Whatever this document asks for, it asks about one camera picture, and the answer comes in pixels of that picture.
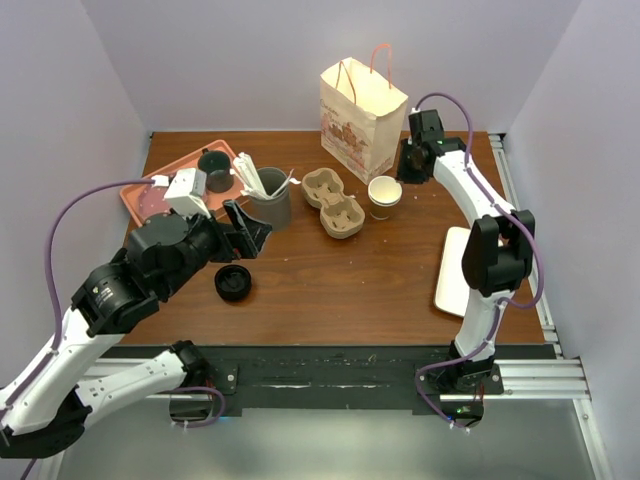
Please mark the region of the brown paper coffee cup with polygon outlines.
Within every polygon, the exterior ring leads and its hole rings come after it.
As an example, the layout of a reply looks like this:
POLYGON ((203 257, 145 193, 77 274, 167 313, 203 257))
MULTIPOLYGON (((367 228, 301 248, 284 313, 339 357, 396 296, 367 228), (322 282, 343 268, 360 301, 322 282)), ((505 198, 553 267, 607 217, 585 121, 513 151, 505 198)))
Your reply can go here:
POLYGON ((378 176, 369 183, 367 193, 371 203, 370 215, 376 220, 386 220, 400 202, 403 189, 393 177, 378 176))

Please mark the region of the black plastic cup lid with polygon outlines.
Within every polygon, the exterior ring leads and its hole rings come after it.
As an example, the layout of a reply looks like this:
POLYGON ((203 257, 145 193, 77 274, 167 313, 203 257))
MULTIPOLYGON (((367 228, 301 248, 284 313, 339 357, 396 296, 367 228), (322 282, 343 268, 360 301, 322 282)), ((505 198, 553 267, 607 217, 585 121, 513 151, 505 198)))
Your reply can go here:
POLYGON ((216 272, 214 286, 224 301, 242 301, 252 289, 252 276, 250 271, 241 265, 227 265, 216 272))

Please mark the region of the cream paper takeout bag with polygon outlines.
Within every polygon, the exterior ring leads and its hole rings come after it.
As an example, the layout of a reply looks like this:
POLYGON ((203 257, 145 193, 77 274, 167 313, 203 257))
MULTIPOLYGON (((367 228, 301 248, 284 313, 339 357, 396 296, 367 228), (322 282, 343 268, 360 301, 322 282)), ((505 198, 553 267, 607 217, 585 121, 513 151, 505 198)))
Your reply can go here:
POLYGON ((364 184, 390 170, 408 95, 392 79, 392 47, 380 44, 367 64, 348 57, 320 75, 321 146, 364 184), (387 51, 387 73, 374 69, 387 51))

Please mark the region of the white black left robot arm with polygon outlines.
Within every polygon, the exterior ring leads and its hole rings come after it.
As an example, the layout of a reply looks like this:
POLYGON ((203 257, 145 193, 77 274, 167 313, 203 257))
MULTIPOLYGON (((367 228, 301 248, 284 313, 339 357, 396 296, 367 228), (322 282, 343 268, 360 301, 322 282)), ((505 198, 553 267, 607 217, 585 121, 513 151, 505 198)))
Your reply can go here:
POLYGON ((156 214, 130 232, 110 262, 91 272, 50 344, 1 391, 2 457, 51 457, 131 403, 161 392, 203 389, 211 367, 190 341, 103 379, 83 376, 208 263, 260 254, 271 225, 234 201, 224 208, 226 223, 208 213, 156 214))

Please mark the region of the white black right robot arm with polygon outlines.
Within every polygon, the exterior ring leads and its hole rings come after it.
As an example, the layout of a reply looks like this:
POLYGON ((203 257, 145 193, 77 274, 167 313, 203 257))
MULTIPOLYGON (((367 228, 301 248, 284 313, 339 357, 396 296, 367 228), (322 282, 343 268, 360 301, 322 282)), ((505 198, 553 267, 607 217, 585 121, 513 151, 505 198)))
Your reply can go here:
POLYGON ((532 270, 535 219, 517 211, 484 178, 458 138, 400 143, 397 179, 435 179, 455 200, 470 226, 461 269, 469 287, 462 326, 446 359, 418 375, 443 393, 474 390, 491 374, 495 338, 504 310, 532 270))

